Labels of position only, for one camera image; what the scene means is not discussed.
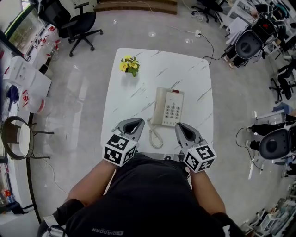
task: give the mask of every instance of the tiled floor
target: tiled floor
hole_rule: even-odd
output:
[[[183,6],[178,15],[144,11],[110,11],[97,14],[94,29],[104,34],[90,36],[95,51],[81,42],[74,56],[72,45],[63,40],[59,59],[52,62],[54,72],[49,97],[55,108],[47,118],[35,116],[40,129],[54,135],[38,135],[36,150],[50,155],[56,183],[68,192],[101,160],[100,136],[111,68],[118,48],[143,48],[210,56],[212,48],[204,38],[181,32],[201,30],[215,48],[214,57],[223,53],[225,29],[210,19],[198,23]],[[255,170],[248,180],[250,159],[245,149],[235,144],[241,127],[251,124],[252,112],[270,112],[274,95],[268,89],[272,69],[268,60],[231,69],[222,59],[210,66],[214,103],[214,148],[218,159],[208,174],[226,204],[228,214],[241,224],[266,205],[285,195],[291,179],[281,179],[282,168],[266,162],[261,175]],[[249,138],[239,136],[241,144]],[[53,180],[53,171],[45,162],[32,160],[31,173],[35,198],[41,216],[55,211],[66,194]]]

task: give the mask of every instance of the marble tabletop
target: marble tabletop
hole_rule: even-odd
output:
[[[139,61],[139,73],[135,78],[131,73],[119,69],[125,55],[135,56]],[[207,60],[156,50],[118,49],[105,104],[102,146],[107,143],[111,130],[120,121],[142,118],[145,127],[139,140],[140,152],[179,154],[181,149],[173,127],[157,127],[164,141],[162,148],[155,149],[149,143],[147,119],[153,115],[157,87],[183,91],[185,95],[181,122],[198,129],[208,143],[213,142],[213,97]]]

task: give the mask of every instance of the wooden step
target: wooden step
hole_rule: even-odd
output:
[[[95,12],[102,11],[111,11],[111,10],[143,10],[150,11],[150,8],[153,12],[163,12],[168,14],[177,15],[177,5],[172,5],[164,2],[156,1],[144,1],[149,4],[149,6],[144,2],[129,2],[124,3],[126,0],[116,0],[118,3],[104,3],[97,4],[94,8]]]
[[[149,1],[152,1],[152,2],[162,2],[162,3],[171,4],[171,5],[177,5],[177,3],[178,3],[177,0],[149,0]],[[116,0],[101,0],[100,2],[120,2],[120,1],[116,1]]]

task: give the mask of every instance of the yellow flower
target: yellow flower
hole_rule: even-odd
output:
[[[126,56],[123,57],[124,60],[125,59],[131,59],[131,58],[132,58],[132,55],[126,55]]]
[[[120,63],[120,70],[122,70],[123,72],[125,72],[127,67],[128,67],[128,64],[126,62],[121,62]]]
[[[129,62],[129,66],[133,68],[138,68],[137,61]]]

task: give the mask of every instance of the telephone keypad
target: telephone keypad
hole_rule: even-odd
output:
[[[167,93],[162,124],[167,126],[175,126],[176,123],[180,122],[182,105],[182,94]]]

